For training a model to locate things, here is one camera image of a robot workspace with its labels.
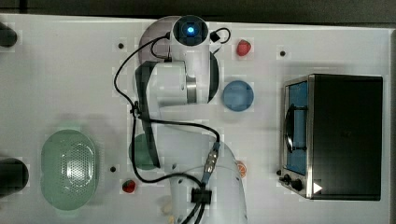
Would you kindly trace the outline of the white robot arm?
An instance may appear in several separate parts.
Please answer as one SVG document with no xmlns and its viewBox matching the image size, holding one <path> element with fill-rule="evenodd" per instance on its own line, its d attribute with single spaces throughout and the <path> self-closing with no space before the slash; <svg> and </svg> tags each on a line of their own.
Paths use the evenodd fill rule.
<svg viewBox="0 0 396 224">
<path fill-rule="evenodd" d="M 219 88 L 219 65 L 210 51 L 206 22 L 197 16 L 169 16 L 152 23 L 142 44 L 135 89 L 152 164 L 171 187 L 174 224 L 248 224 L 242 176 L 230 148 L 215 130 L 165 119 L 170 106 L 205 105 Z"/>
</svg>

